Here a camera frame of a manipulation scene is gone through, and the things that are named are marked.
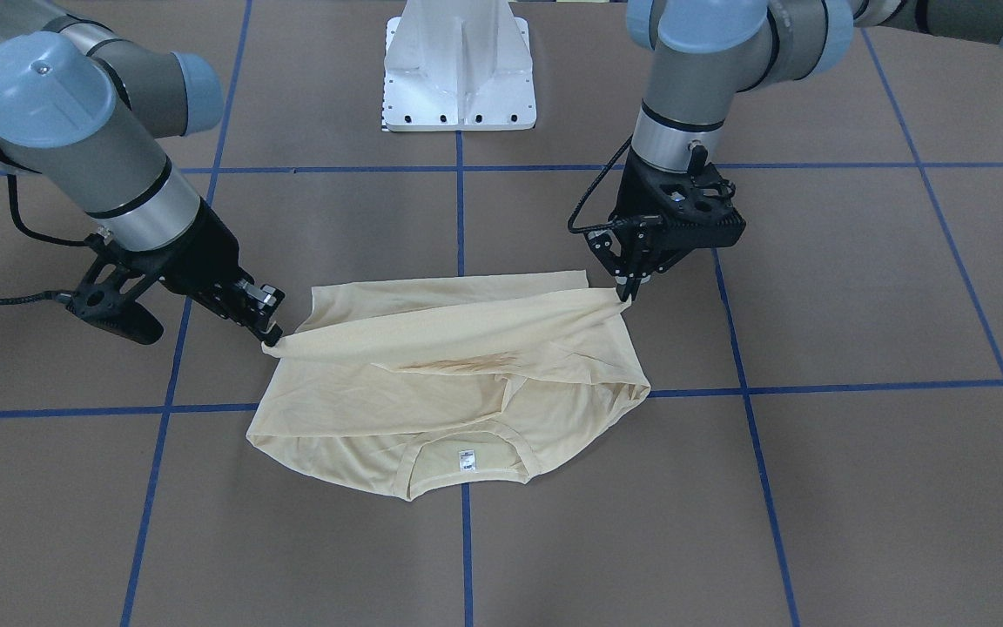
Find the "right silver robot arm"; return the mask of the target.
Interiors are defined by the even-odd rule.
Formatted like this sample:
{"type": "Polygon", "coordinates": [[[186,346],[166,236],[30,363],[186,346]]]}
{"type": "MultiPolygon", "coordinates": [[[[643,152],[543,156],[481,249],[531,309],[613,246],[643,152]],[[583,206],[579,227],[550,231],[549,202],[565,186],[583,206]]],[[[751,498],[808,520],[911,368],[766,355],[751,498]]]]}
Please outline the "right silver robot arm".
{"type": "Polygon", "coordinates": [[[161,138],[207,131],[224,112],[219,76],[194,53],[150,51],[50,1],[0,1],[0,166],[13,223],[17,175],[44,175],[97,225],[71,291],[44,291],[87,324],[150,345],[163,327],[139,297],[159,283],[254,334],[281,337],[281,290],[255,285],[239,242],[161,138]]]}

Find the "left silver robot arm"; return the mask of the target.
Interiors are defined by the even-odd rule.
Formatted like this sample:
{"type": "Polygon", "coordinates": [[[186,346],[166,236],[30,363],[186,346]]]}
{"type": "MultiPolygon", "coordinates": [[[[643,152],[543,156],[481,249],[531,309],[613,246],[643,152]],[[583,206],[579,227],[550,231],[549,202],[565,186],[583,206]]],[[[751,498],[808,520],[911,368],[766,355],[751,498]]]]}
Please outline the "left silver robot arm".
{"type": "Polygon", "coordinates": [[[568,225],[624,302],[685,255],[744,233],[735,184],[711,159],[737,94],[828,71],[860,28],[1003,47],[1003,1],[629,1],[626,19],[652,66],[614,155],[616,206],[601,225],[568,225]]]}

